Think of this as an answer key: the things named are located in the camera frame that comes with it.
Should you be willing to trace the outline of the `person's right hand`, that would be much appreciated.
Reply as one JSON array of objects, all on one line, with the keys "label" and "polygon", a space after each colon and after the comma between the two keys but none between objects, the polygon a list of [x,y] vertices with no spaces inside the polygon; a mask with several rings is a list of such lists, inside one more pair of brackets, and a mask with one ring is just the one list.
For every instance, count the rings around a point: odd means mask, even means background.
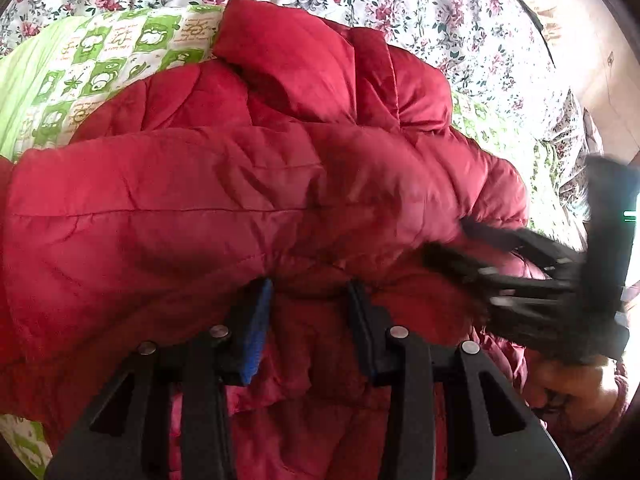
[{"label": "person's right hand", "polygon": [[587,365],[566,365],[534,350],[525,351],[527,378],[523,389],[531,408],[552,403],[551,395],[565,399],[564,414],[570,428],[582,431],[597,425],[612,412],[617,398],[615,362],[597,356]]}]

